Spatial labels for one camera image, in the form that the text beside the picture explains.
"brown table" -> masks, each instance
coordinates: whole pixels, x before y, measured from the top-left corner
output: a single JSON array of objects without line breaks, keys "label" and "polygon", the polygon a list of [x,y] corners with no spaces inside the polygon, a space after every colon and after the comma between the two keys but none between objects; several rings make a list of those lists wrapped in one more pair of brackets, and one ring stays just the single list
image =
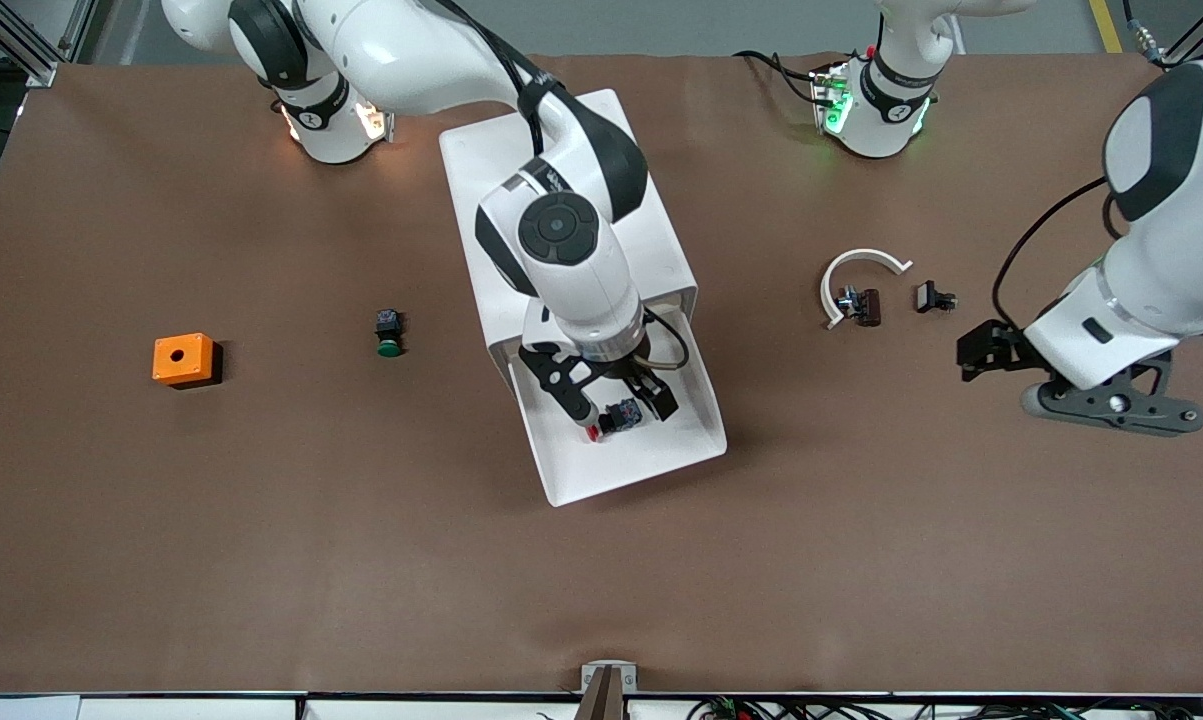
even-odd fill
[{"label": "brown table", "polygon": [[[902,156],[852,157],[733,59],[546,60],[615,87],[703,297],[728,456],[552,508],[482,347],[435,137],[301,155],[244,69],[67,65],[0,169],[0,691],[574,688],[1203,692],[1203,432],[1031,419],[961,383],[1018,237],[1100,173],[1137,56],[958,58]],[[1025,251],[1030,316],[1107,245]],[[915,261],[822,328],[852,246]],[[949,316],[911,313],[932,278]],[[374,355],[373,314],[410,314]],[[148,377],[153,338],[229,379]],[[1203,341],[1177,395],[1203,401]]]}]

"green status light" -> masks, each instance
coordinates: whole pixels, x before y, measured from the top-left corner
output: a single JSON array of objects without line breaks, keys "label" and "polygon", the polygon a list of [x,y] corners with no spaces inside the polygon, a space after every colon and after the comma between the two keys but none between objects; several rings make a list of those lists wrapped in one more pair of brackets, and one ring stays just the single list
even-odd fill
[{"label": "green status light", "polygon": [[845,126],[845,114],[849,113],[849,109],[852,108],[853,105],[854,105],[854,99],[851,96],[849,93],[842,94],[842,96],[840,96],[840,100],[837,100],[837,102],[834,102],[831,108],[828,109],[828,123],[826,123],[828,132],[837,135],[840,131],[842,131],[842,127]]},{"label": "green status light", "polygon": [[912,126],[912,135],[921,131],[921,123],[925,121],[925,111],[930,109],[930,99],[926,97],[925,102],[921,102],[921,108],[917,111],[917,124]]}]

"white bracket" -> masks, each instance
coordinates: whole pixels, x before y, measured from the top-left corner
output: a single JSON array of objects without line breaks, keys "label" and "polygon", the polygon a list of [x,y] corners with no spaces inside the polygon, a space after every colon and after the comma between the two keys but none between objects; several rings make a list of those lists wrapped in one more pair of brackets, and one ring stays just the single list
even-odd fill
[{"label": "white bracket", "polygon": [[592,674],[600,671],[602,667],[606,665],[614,665],[615,670],[618,671],[620,678],[623,679],[623,694],[634,694],[638,691],[638,665],[636,662],[628,662],[627,660],[593,660],[583,666],[579,674],[583,679],[582,686],[579,689],[581,694],[588,691],[588,683],[592,683]]},{"label": "white bracket", "polygon": [[847,250],[840,254],[837,258],[832,261],[832,264],[828,266],[828,270],[824,272],[824,279],[819,282],[819,299],[824,301],[824,313],[828,314],[828,319],[830,320],[828,329],[837,327],[837,323],[845,320],[845,314],[840,311],[837,301],[832,297],[831,282],[832,270],[837,269],[838,264],[842,264],[848,260],[871,260],[875,263],[884,264],[887,268],[893,270],[895,275],[902,275],[903,270],[907,270],[912,266],[912,260],[908,260],[907,263],[899,263],[899,261],[889,252],[872,250],[870,246],[861,246],[861,249]]}]

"metal frame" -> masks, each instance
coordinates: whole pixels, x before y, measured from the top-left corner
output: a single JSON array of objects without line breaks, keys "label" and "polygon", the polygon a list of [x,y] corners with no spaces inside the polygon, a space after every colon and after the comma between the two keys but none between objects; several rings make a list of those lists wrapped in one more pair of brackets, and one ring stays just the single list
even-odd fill
[{"label": "metal frame", "polygon": [[58,38],[58,49],[65,54],[66,60],[75,63],[77,58],[81,58],[81,41],[85,37],[85,29],[94,20],[97,6],[99,0],[76,0],[76,5],[72,6],[67,26],[63,29],[63,36]]},{"label": "metal frame", "polygon": [[67,59],[37,29],[0,0],[0,47],[28,73],[29,87],[51,87],[54,70]]}]

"yellow floor stripe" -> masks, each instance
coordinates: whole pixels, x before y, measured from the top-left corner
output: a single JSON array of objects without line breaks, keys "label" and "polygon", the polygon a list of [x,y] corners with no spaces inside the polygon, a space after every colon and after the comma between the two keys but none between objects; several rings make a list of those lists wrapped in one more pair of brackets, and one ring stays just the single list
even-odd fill
[{"label": "yellow floor stripe", "polygon": [[1090,0],[1090,12],[1094,13],[1094,24],[1100,26],[1103,49],[1108,53],[1121,53],[1121,36],[1118,36],[1116,24],[1112,23],[1107,0]]}]

